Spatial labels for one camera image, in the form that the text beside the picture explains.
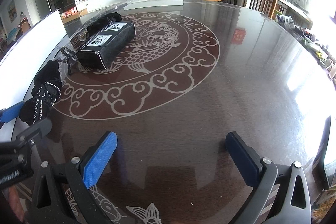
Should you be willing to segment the black knitted gloves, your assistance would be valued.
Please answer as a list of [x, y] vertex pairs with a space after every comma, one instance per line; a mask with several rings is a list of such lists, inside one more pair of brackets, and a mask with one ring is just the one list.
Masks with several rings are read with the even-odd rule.
[[52, 106], [60, 99], [62, 82], [59, 63], [49, 60], [34, 77], [31, 98], [22, 106], [19, 118], [29, 126], [48, 118]]

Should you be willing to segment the black glossy carton box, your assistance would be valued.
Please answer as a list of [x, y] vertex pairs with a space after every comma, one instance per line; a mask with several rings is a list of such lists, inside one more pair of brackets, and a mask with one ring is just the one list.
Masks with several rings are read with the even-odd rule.
[[134, 38], [135, 25], [132, 21], [111, 23], [77, 50], [77, 59], [84, 67], [107, 70]]

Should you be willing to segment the glasses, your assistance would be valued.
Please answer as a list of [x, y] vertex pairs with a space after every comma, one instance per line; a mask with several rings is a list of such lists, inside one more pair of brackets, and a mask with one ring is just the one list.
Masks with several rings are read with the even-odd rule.
[[112, 9], [103, 9], [84, 22], [84, 24], [70, 36], [70, 42], [63, 47], [60, 47], [58, 50], [58, 52], [63, 54], [64, 58], [62, 60], [57, 59], [58, 62], [61, 61], [67, 64], [67, 74], [69, 76], [72, 75], [72, 67], [75, 64], [77, 65], [78, 70], [84, 69], [85, 71], [91, 71], [93, 69], [84, 67], [79, 63], [76, 56], [77, 50], [106, 26], [121, 21], [122, 16], [119, 13]]

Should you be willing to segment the white storage box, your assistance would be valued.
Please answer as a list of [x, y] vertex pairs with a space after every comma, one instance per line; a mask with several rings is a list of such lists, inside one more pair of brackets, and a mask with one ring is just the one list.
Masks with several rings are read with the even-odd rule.
[[1, 109], [28, 100], [35, 75], [67, 36], [60, 13], [55, 11], [20, 37], [1, 60]]

